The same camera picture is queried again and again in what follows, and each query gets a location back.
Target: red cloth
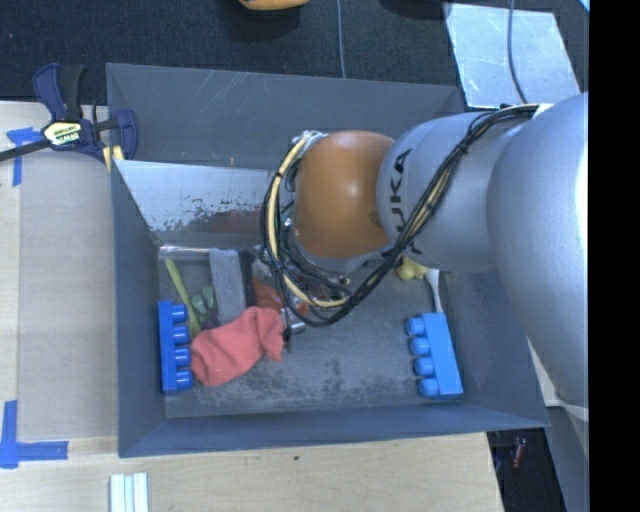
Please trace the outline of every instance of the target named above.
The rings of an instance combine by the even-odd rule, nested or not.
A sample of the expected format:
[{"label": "red cloth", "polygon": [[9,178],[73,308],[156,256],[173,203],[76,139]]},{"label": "red cloth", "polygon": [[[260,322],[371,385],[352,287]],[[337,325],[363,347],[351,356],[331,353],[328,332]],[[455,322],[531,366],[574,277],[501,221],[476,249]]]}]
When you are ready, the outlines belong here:
[{"label": "red cloth", "polygon": [[204,386],[217,386],[244,375],[263,354],[281,362],[283,330],[278,312],[251,306],[232,322],[194,338],[191,370]]}]

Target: bin floor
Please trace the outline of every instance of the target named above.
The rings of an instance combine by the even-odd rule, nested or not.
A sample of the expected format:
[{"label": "bin floor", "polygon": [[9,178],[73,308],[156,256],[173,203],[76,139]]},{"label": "bin floor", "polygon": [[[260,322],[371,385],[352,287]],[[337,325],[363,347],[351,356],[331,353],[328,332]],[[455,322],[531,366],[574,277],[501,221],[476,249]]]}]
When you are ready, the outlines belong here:
[{"label": "bin floor", "polygon": [[[191,295],[211,286],[206,252],[174,260]],[[367,276],[374,265],[354,274],[354,282]],[[180,301],[163,261],[158,270],[162,298]],[[401,281],[389,273],[346,318],[294,335],[281,363],[263,357],[231,382],[214,387],[197,384],[167,397],[167,417],[423,403],[404,320],[431,307],[424,280]]]}]

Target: black carpet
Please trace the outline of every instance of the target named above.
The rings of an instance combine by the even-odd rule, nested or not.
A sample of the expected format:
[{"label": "black carpet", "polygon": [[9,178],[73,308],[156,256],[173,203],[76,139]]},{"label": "black carpet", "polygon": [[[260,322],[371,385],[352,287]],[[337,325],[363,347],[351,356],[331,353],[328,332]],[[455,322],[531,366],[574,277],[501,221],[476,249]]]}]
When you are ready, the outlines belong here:
[{"label": "black carpet", "polygon": [[[436,0],[311,0],[264,19],[237,0],[2,1],[0,99],[35,101],[33,74],[51,62],[85,65],[80,101],[99,105],[107,104],[107,62],[457,85],[441,7]],[[554,13],[578,85],[588,90],[589,14],[580,2],[518,0],[516,8]],[[488,436],[507,512],[565,511],[544,431]],[[518,436],[526,451],[514,469]]]}]

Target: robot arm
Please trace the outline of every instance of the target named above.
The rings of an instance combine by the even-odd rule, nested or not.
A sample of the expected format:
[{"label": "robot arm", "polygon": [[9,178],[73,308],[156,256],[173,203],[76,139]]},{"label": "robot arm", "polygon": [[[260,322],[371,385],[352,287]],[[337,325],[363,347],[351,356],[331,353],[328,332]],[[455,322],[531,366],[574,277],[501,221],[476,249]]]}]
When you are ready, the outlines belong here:
[{"label": "robot arm", "polygon": [[[393,143],[367,133],[316,134],[313,144],[303,136],[265,200],[265,240],[274,268],[302,264],[301,275],[316,275],[327,293],[286,272],[281,290],[331,312],[308,322],[328,325],[403,256],[445,271],[495,270],[558,397],[588,423],[587,121],[584,93],[544,111],[435,119]],[[287,229],[276,199],[292,171]],[[281,251],[287,237],[294,258]],[[345,276],[374,256],[380,266],[345,289]]]}]

